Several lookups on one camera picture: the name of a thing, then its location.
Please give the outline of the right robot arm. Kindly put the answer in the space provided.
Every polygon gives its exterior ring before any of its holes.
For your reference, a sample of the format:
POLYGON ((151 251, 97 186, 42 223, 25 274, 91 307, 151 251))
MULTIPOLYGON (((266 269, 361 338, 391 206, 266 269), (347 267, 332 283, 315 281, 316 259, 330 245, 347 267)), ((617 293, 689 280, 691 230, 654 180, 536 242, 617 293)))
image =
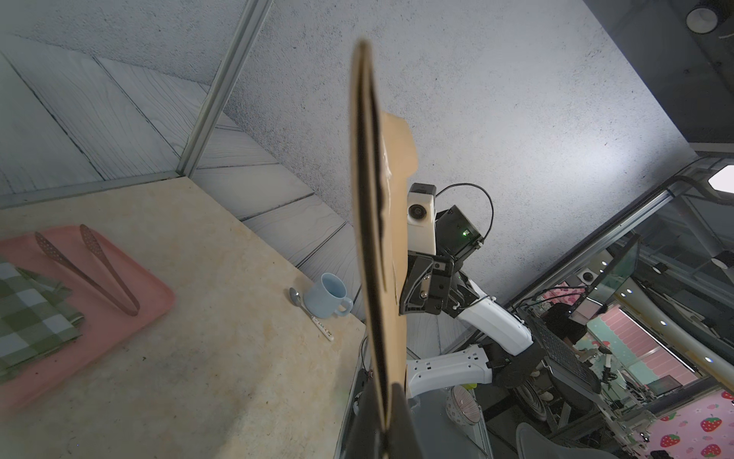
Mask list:
POLYGON ((441 191, 414 183, 407 193, 408 265, 399 297, 403 315, 445 314, 485 335, 484 345, 406 364, 406 395, 461 384, 521 386, 543 359, 531 330, 502 308, 464 273, 464 262, 479 250, 487 234, 457 206, 439 212, 441 191))

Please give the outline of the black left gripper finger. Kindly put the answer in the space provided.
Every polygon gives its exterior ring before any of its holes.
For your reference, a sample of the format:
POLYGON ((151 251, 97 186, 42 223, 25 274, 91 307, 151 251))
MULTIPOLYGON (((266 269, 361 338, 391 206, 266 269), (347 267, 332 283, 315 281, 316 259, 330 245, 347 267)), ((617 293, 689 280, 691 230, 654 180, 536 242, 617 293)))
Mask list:
POLYGON ((399 384, 392 384, 389 423, 386 430, 386 457, 390 459, 422 459, 424 454, 414 429, 411 411, 399 384))

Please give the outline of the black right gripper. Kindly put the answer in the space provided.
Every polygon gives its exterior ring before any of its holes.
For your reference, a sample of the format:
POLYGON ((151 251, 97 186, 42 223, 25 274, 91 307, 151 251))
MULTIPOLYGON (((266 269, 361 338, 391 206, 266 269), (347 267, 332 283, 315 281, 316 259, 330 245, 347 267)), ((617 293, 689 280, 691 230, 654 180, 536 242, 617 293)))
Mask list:
MULTIPOLYGON (((408 273, 399 299, 401 315, 425 313, 456 316, 463 301, 451 256, 408 253, 408 273)), ((382 417, 375 380, 367 382, 359 413, 340 455, 345 459, 378 459, 382 453, 382 417)))

